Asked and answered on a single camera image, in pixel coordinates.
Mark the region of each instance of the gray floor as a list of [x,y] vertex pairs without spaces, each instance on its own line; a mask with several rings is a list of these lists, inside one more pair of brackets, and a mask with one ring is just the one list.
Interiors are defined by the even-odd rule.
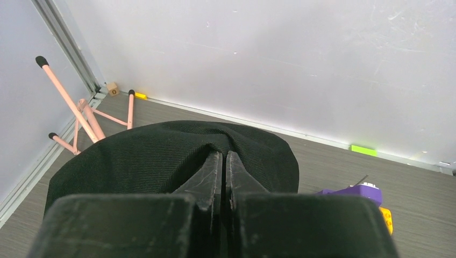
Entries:
[[[125,119],[126,107],[127,97],[116,96],[107,97],[98,109]],[[221,121],[152,102],[135,102],[135,126],[169,120]],[[124,130],[104,118],[99,122],[106,135]],[[401,257],[456,257],[456,177],[280,136],[299,162],[301,193],[341,189],[367,174],[368,181],[383,190],[383,206],[393,213],[394,240]],[[81,149],[90,145],[85,134],[79,145]],[[0,229],[0,257],[26,256],[41,224],[49,179],[72,157],[64,151]]]

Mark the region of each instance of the black cloth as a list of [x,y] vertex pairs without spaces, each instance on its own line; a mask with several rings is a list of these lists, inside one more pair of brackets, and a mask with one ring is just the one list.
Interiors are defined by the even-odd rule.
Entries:
[[297,192],[299,168],[280,137],[245,125],[170,121],[107,137],[68,161],[51,179],[48,210],[71,194],[160,194],[188,180],[213,150],[239,154],[271,192]]

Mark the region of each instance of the purple object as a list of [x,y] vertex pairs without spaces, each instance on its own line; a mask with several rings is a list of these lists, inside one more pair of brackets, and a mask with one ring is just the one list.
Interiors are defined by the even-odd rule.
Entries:
[[382,191],[379,188],[373,187],[372,185],[358,184],[353,187],[348,187],[339,191],[333,191],[330,189],[323,189],[316,193],[318,195],[356,195],[363,196],[372,200],[377,206],[380,207],[382,204]]

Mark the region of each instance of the tripod stand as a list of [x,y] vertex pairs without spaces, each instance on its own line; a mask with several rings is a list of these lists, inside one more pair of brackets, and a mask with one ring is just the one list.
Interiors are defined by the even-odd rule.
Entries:
[[124,122],[124,121],[117,119],[113,116],[110,116],[106,113],[93,109],[92,107],[89,106],[89,103],[85,99],[80,99],[78,101],[78,104],[76,105],[73,102],[73,100],[71,99],[71,97],[69,96],[69,94],[67,93],[67,91],[65,90],[65,88],[63,87],[63,85],[60,83],[59,79],[57,79],[54,72],[52,72],[47,60],[42,56],[37,56],[35,58],[35,60],[36,60],[37,64],[45,71],[45,73],[47,74],[49,79],[51,79],[52,83],[55,85],[55,87],[59,91],[60,95],[62,95],[63,99],[68,104],[68,106],[70,107],[74,116],[76,117],[73,145],[70,145],[69,143],[64,141],[56,133],[50,133],[49,134],[50,139],[56,141],[58,144],[63,146],[65,149],[71,151],[74,155],[80,154],[81,151],[77,149],[77,132],[79,129],[79,123],[82,125],[82,128],[84,128],[85,132],[87,133],[87,135],[89,136],[89,138],[92,140],[93,143],[96,143],[99,140],[106,138],[106,136],[103,133],[103,130],[101,129],[97,119],[94,116],[94,113],[96,113],[100,116],[106,117],[121,125],[125,125],[127,127],[127,130],[133,128],[134,90],[129,91],[128,116],[127,116],[127,122]]

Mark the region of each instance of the white panel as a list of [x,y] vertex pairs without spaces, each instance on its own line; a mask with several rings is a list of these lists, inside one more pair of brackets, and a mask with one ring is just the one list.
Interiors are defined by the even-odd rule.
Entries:
[[71,112],[36,64],[44,56],[69,94],[89,97],[31,1],[0,2],[0,203],[53,142]]
[[66,4],[103,76],[123,90],[427,163],[456,161],[454,1]]

